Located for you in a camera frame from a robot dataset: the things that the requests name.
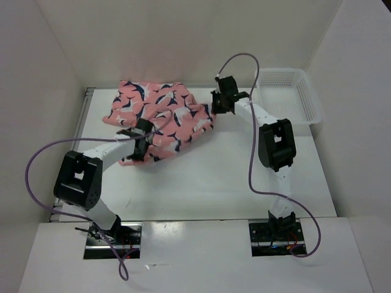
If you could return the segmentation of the pink shark print shorts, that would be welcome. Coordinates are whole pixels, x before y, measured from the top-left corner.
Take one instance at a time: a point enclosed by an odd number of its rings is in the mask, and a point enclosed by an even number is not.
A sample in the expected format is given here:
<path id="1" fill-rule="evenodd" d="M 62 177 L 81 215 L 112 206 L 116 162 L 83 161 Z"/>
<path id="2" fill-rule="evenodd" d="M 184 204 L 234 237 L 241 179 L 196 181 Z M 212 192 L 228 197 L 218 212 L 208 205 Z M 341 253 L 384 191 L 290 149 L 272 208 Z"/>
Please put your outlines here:
<path id="1" fill-rule="evenodd" d="M 109 125 L 129 128 L 145 119 L 160 130 L 140 160 L 132 156 L 119 161 L 122 166 L 141 165 L 167 159 L 184 150 L 214 128 L 216 115 L 208 103 L 199 103 L 184 84 L 120 81 L 110 113 L 103 117 Z"/>

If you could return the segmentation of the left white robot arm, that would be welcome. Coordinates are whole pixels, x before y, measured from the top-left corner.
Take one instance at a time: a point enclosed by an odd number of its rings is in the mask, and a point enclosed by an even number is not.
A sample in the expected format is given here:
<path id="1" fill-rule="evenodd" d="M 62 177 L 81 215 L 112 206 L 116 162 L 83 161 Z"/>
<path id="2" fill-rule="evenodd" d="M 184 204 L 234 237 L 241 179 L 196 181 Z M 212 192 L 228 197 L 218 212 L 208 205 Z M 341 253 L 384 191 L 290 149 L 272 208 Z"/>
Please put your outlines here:
<path id="1" fill-rule="evenodd" d="M 69 151 L 62 161 L 54 196 L 76 206 L 84 217 L 95 222 L 99 228 L 94 228 L 91 234 L 100 234 L 109 244 L 124 240 L 131 230 L 121 225 L 120 217 L 101 199 L 103 172 L 122 159 L 143 161 L 154 130 L 152 122 L 140 118 L 134 127 L 121 129 L 113 142 L 83 153 Z"/>

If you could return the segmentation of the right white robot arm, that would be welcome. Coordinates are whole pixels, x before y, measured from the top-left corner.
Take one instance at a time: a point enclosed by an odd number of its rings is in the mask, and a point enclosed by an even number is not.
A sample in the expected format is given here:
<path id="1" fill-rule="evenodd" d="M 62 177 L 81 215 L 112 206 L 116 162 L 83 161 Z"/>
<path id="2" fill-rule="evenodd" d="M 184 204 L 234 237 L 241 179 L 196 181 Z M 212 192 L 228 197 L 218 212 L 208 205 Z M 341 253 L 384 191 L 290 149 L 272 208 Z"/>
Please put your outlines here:
<path id="1" fill-rule="evenodd" d="M 255 126 L 255 148 L 261 164 L 275 176 L 278 197 L 268 211 L 268 233 L 275 240 L 283 239 L 296 221 L 291 196 L 291 166 L 296 157 L 293 127 L 288 119 L 278 119 L 258 104 L 252 104 L 247 92 L 240 92 L 233 76 L 215 77 L 217 88 L 212 92 L 212 113 L 231 112 Z"/>

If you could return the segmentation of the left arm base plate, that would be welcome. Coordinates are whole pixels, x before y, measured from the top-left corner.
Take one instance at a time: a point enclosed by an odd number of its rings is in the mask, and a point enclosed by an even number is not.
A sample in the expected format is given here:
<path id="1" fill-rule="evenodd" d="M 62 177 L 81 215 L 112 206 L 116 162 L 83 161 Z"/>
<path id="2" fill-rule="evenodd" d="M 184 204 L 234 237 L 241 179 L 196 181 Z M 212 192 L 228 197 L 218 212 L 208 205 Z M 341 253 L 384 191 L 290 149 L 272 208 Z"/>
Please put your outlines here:
<path id="1" fill-rule="evenodd" d="M 76 228 L 87 234 L 83 259 L 115 259 L 109 244 L 92 225 L 88 229 Z M 139 259 L 141 255 L 141 222 L 122 222 L 125 235 L 114 240 L 107 235 L 117 254 L 123 259 Z"/>

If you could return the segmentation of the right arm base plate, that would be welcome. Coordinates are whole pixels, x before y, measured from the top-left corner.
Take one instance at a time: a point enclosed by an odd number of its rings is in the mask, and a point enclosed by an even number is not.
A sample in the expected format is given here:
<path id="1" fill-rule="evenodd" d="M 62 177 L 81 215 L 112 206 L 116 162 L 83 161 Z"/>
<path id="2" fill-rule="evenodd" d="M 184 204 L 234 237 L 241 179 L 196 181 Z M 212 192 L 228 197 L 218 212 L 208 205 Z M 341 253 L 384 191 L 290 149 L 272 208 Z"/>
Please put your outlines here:
<path id="1" fill-rule="evenodd" d="M 306 255 L 301 223 L 296 221 L 291 230 L 274 236 L 267 220 L 249 221 L 251 252 L 253 257 L 286 256 L 292 249 L 296 255 Z"/>

